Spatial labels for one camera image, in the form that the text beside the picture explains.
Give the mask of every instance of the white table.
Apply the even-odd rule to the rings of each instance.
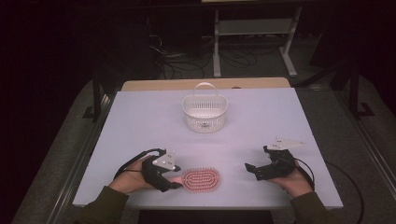
[[[119,92],[73,204],[93,201],[121,165],[144,150],[158,147],[174,150],[176,165],[182,168],[164,176],[182,175],[190,168],[214,167],[220,173],[219,187],[208,193],[190,193],[183,188],[164,193],[141,190],[131,195],[127,208],[288,207],[290,197],[280,187],[257,181],[245,168],[245,162],[255,166],[269,164],[262,147],[276,137],[283,137],[306,142],[303,147],[291,149],[291,154],[314,171],[316,190],[324,205],[329,209],[343,206],[294,89],[236,89],[219,93],[229,102],[224,127],[217,133],[195,133],[185,124],[181,106],[191,91]]]

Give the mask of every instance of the pink brush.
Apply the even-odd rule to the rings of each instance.
[[[219,172],[214,168],[196,168],[186,171],[182,176],[169,179],[182,184],[190,192],[208,192],[218,187]]]

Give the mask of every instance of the white basket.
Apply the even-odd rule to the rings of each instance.
[[[195,94],[197,88],[210,86],[216,94]],[[227,99],[218,94],[215,86],[208,82],[201,82],[195,86],[192,95],[183,100],[183,109],[189,128],[197,133],[214,133],[220,130],[225,122]]]

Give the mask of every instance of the green sleeve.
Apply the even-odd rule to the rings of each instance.
[[[307,193],[290,201],[297,224],[339,224],[341,219],[327,210],[315,192]]]
[[[103,187],[97,199],[82,208],[74,223],[120,223],[120,217],[128,198],[128,195],[109,187]]]

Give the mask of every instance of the cable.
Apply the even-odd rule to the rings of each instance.
[[[302,161],[302,160],[299,160],[299,159],[297,159],[297,158],[294,158],[294,159],[297,160],[297,161],[302,162],[302,163],[309,169],[309,171],[311,172],[311,175],[312,175],[312,182],[314,182],[314,184],[315,184],[315,176],[314,176],[314,172],[312,172],[311,167],[309,167],[309,165],[306,164],[306,163],[305,163],[304,161]]]
[[[361,213],[360,213],[359,219],[356,223],[360,224],[361,221],[363,220],[363,216],[364,216],[364,200],[363,200],[363,195],[361,194],[361,190],[359,189],[356,182],[352,179],[352,177],[350,177],[350,175],[348,175],[344,170],[342,170],[340,167],[334,165],[333,163],[331,163],[329,161],[324,161],[324,162],[326,162],[326,164],[329,164],[330,166],[334,167],[335,169],[337,169],[338,171],[343,173],[349,179],[349,181],[353,184],[353,186],[355,187],[355,190],[358,192],[359,198],[361,200]]]

